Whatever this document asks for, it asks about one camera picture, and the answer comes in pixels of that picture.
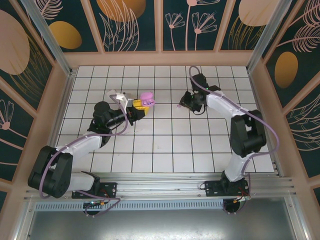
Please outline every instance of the purple cable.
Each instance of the purple cable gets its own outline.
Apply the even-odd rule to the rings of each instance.
[[[112,205],[111,205],[110,207],[108,207],[106,210],[100,211],[100,212],[98,212],[97,214],[93,215],[93,216],[92,216],[93,218],[94,218],[94,217],[101,216],[101,215],[103,215],[103,214],[106,214],[107,212],[110,211],[110,209],[114,208],[114,207],[121,201],[121,199],[118,198],[118,197],[110,198],[110,197],[95,196],[95,195],[92,195],[92,194],[90,194],[90,193],[86,193],[85,191],[80,191],[80,190],[77,191],[77,192],[80,193],[80,194],[87,195],[87,196],[89,196],[89,197],[95,198],[95,199],[102,199],[102,200],[109,200],[109,201],[111,201],[111,200],[117,200],[114,204],[112,204]],[[89,216],[89,214],[88,214],[88,212],[87,212],[87,210],[88,210],[89,207],[90,207],[90,206],[87,206],[87,207],[84,209],[84,213],[85,213],[87,216]]]
[[[111,137],[111,136],[117,136],[117,135],[121,135],[122,133],[124,133],[128,127],[128,117],[127,117],[127,114],[126,114],[126,111],[124,109],[124,107],[119,103],[117,102],[114,97],[116,97],[117,95],[110,95],[110,98],[120,107],[123,115],[124,115],[124,119],[125,119],[125,126],[124,126],[124,129],[118,133],[114,133],[114,134],[97,134],[97,133],[94,133],[94,134],[88,134],[88,135],[84,135],[80,138],[77,138],[76,140],[66,144],[63,148],[61,148],[60,150],[58,150],[49,160],[48,164],[46,165],[45,169],[44,169],[44,172],[43,172],[43,175],[42,175],[42,178],[41,178],[41,181],[40,181],[40,185],[39,185],[39,194],[40,194],[40,197],[42,199],[47,199],[50,197],[50,195],[48,196],[44,196],[44,193],[43,193],[43,188],[44,188],[44,182],[45,182],[45,178],[46,178],[46,175],[48,173],[48,170],[51,166],[51,163],[56,159],[56,157],[61,153],[63,152],[65,149],[68,149],[70,146],[72,146],[73,144],[76,144],[77,142],[79,142],[80,140],[84,139],[84,138],[88,138],[88,137],[96,137],[96,136],[101,136],[101,137]]]
[[[275,147],[274,149],[272,149],[271,151],[268,151],[268,152],[257,152],[257,153],[252,154],[252,155],[248,158],[248,161],[244,164],[243,169],[241,170],[241,172],[242,172],[243,174],[244,174],[245,169],[246,169],[246,167],[247,167],[247,165],[248,165],[248,163],[249,163],[249,160],[252,159],[253,157],[258,157],[258,156],[262,156],[262,155],[272,154],[272,153],[278,151],[279,146],[280,146],[279,137],[278,137],[276,131],[273,130],[273,128],[272,128],[269,124],[267,124],[265,121],[263,121],[263,120],[260,119],[259,117],[256,117],[255,115],[252,115],[250,112],[244,110],[241,106],[238,106],[238,104],[236,104],[235,102],[233,102],[233,101],[232,101],[231,99],[229,99],[228,97],[226,97],[226,96],[224,96],[224,95],[221,95],[221,94],[219,94],[219,93],[217,93],[217,92],[210,91],[210,90],[202,87],[202,86],[201,86],[200,84],[198,84],[198,83],[195,81],[195,79],[193,78],[193,76],[192,76],[192,74],[191,74],[191,69],[192,69],[192,68],[197,69],[197,71],[198,71],[199,74],[200,74],[201,72],[200,72],[199,68],[196,67],[196,66],[191,66],[191,67],[189,68],[189,76],[190,76],[190,79],[191,79],[191,81],[192,81],[195,85],[197,85],[200,89],[202,89],[202,90],[204,90],[204,91],[206,91],[206,92],[208,92],[208,93],[210,93],[210,94],[212,94],[212,95],[215,95],[215,96],[217,96],[217,97],[219,97],[219,98],[223,98],[223,99],[226,100],[228,103],[230,103],[232,106],[234,106],[235,108],[237,108],[239,111],[243,112],[244,114],[247,114],[249,117],[251,117],[251,118],[259,121],[260,123],[262,123],[262,124],[263,124],[264,126],[266,126],[266,127],[273,133],[273,135],[275,136],[275,139],[276,139],[276,147]]]

